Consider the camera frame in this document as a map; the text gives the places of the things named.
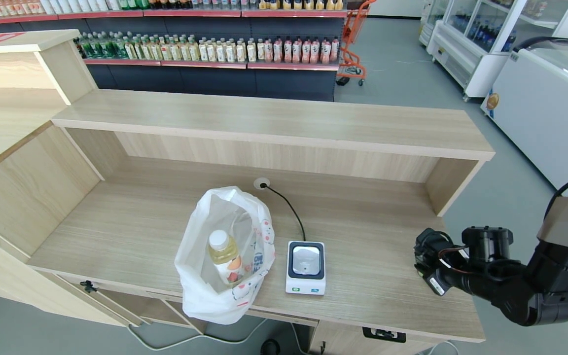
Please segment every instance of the shopping cart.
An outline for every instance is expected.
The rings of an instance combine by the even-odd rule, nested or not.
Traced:
[[[347,79],[339,79],[339,85],[345,85],[350,78],[360,78],[358,85],[361,87],[365,82],[367,72],[365,67],[360,63],[360,57],[350,50],[350,45],[354,44],[358,32],[363,27],[363,22],[369,13],[369,7],[376,0],[366,0],[360,4],[358,9],[349,9],[347,20],[343,27],[343,36],[341,37],[341,50],[343,51],[343,62],[339,64],[339,72],[337,76]]]

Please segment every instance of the gray floor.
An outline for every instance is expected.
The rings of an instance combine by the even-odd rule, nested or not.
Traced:
[[[477,101],[463,103],[455,82],[417,41],[419,22],[368,19],[355,46],[369,77],[363,87],[356,81],[337,88],[337,101],[396,106],[457,108],[466,110],[497,152],[444,216],[448,232],[459,236],[470,225],[497,225],[514,232],[512,258],[529,260],[536,246],[546,203],[554,189],[505,135],[483,116]],[[463,355],[568,354],[568,323],[523,328],[507,321],[486,301],[475,300],[487,341],[482,344],[455,342]],[[232,326],[212,325],[208,332],[227,339],[241,339],[259,322],[245,317]],[[140,329],[156,346],[185,339],[189,330],[165,325]],[[166,354],[210,355],[257,354],[268,337],[277,339],[283,354],[295,354],[290,326],[268,321],[250,341],[228,346],[199,339]],[[123,328],[51,315],[12,301],[0,299],[0,354],[151,354]],[[440,346],[436,355],[453,354]]]

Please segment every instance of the white plastic bag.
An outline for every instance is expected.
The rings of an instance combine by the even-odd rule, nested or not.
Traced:
[[[234,237],[243,260],[245,274],[233,288],[224,285],[207,252],[216,229]],[[237,322],[275,261],[274,239],[269,209],[255,196],[236,186],[207,191],[190,216],[174,260],[185,314],[218,324]]]

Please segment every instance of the black latch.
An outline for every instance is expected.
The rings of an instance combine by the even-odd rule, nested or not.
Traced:
[[[80,283],[80,285],[81,285],[81,286],[85,286],[85,291],[86,291],[87,293],[95,292],[95,291],[98,290],[97,287],[93,287],[93,283],[92,283],[91,281],[89,281],[89,280],[87,280],[87,281],[82,281],[82,282]]]
[[[372,332],[371,328],[365,328],[365,326],[363,327],[363,336],[370,339],[379,339],[381,341],[388,341],[388,342],[399,342],[399,343],[406,342],[405,333],[390,332],[388,330],[382,330],[382,329],[374,329],[374,332]]]

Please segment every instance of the white bottle cap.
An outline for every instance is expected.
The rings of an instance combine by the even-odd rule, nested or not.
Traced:
[[[229,236],[227,235],[227,232],[218,229],[210,234],[210,247],[212,247],[212,249],[223,250],[228,244]]]

